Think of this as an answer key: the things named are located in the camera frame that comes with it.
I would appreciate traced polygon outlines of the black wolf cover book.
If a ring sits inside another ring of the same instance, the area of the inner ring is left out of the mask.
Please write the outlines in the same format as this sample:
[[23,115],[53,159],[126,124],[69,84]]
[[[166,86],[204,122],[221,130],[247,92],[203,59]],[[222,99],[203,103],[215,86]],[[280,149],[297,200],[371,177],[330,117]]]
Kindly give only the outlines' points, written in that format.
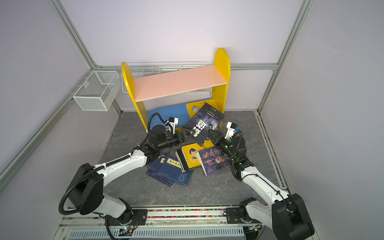
[[224,120],[225,114],[210,106],[204,106],[183,126],[183,128],[193,129],[195,133],[191,139],[202,145],[209,137],[208,130],[215,130]]

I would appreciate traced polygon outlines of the yellow cartoon cover book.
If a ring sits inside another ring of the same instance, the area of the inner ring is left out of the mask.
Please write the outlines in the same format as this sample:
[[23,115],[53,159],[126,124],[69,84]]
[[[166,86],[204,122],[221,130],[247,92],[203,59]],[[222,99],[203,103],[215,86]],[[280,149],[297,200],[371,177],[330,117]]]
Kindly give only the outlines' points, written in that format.
[[219,109],[213,99],[187,103],[186,108],[187,108],[187,111],[188,111],[190,118],[192,118],[204,106],[204,104],[209,104],[210,106],[214,107],[215,109],[217,109],[217,110]]

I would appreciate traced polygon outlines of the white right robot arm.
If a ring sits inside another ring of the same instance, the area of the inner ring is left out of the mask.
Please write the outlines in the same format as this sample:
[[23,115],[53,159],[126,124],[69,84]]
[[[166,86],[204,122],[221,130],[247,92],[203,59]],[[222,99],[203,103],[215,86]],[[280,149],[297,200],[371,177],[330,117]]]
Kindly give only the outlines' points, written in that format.
[[247,200],[243,206],[248,221],[257,220],[273,230],[278,240],[305,240],[315,234],[315,228],[304,200],[289,194],[268,180],[247,157],[241,131],[226,137],[209,130],[215,147],[228,157],[229,168],[239,182],[250,186],[264,201]]

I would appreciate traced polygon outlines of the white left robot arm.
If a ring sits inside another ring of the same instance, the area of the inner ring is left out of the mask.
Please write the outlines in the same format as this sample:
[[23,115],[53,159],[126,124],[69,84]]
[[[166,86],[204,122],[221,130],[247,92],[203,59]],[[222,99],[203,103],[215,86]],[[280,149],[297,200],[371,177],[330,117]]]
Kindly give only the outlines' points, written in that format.
[[121,198],[105,194],[104,188],[122,175],[151,164],[162,150],[181,145],[191,135],[192,130],[181,128],[171,134],[157,125],[130,153],[95,166],[81,165],[60,200],[59,213],[63,216],[98,214],[127,225],[133,218],[132,207]]

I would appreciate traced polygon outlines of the purple portrait cover book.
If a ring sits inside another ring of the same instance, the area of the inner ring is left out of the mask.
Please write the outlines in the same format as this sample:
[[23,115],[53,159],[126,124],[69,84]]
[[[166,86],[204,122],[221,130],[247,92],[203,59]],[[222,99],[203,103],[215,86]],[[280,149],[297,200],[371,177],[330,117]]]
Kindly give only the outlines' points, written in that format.
[[200,150],[197,157],[206,176],[211,176],[229,167],[227,157],[218,147]]

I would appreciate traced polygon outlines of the top dark blue booklet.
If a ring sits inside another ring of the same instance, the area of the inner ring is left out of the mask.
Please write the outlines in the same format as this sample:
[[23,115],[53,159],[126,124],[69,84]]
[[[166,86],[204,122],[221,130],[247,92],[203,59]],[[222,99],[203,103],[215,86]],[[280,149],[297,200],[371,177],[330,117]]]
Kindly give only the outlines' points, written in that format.
[[193,171],[183,172],[180,163],[174,158],[167,156],[158,170],[158,174],[174,183],[187,187]]

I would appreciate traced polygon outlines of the dark blue booklet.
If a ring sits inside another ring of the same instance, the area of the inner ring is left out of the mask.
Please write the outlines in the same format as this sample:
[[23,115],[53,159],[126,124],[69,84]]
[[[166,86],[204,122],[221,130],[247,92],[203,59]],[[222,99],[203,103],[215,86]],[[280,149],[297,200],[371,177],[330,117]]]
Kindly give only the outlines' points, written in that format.
[[172,187],[174,182],[158,174],[158,171],[165,160],[166,160],[166,156],[160,155],[156,160],[154,160],[154,162],[149,164],[148,169],[146,171],[146,175],[168,187]]
[[180,163],[174,158],[167,156],[158,170],[158,174],[174,183],[187,187],[193,171],[183,172]]

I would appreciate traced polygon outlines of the lower dark blue booklet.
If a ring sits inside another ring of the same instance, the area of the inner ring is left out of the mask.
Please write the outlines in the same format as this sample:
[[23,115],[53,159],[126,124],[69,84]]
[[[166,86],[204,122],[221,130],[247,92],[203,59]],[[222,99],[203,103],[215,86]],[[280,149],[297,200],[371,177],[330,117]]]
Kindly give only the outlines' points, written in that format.
[[172,187],[174,182],[158,174],[158,171],[165,160],[166,160],[166,156],[160,155],[156,160],[154,160],[154,162],[149,164],[148,169],[146,171],[146,175],[168,187]]

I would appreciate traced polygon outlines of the green circuit board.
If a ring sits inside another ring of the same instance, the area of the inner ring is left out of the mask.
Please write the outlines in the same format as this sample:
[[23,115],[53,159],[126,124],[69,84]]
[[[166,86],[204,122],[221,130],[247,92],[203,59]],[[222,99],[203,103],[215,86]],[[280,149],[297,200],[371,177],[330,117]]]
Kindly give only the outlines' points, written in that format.
[[133,233],[132,229],[123,228],[119,230],[119,237],[130,237]]

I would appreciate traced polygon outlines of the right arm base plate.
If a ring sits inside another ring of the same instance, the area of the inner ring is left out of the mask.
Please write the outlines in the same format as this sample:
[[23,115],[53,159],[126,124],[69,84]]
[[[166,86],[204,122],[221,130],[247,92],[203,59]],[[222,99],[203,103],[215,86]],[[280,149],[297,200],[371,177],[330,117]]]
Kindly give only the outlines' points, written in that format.
[[223,212],[223,216],[226,217],[228,224],[240,224],[248,223],[246,210],[244,207],[226,208]]

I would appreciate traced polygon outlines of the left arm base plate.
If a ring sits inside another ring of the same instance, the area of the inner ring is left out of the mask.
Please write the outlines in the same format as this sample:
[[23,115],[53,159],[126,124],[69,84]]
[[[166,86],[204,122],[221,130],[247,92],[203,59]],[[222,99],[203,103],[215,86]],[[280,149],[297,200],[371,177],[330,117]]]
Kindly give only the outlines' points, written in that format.
[[144,226],[148,218],[148,209],[133,209],[118,219],[108,216],[109,226]]

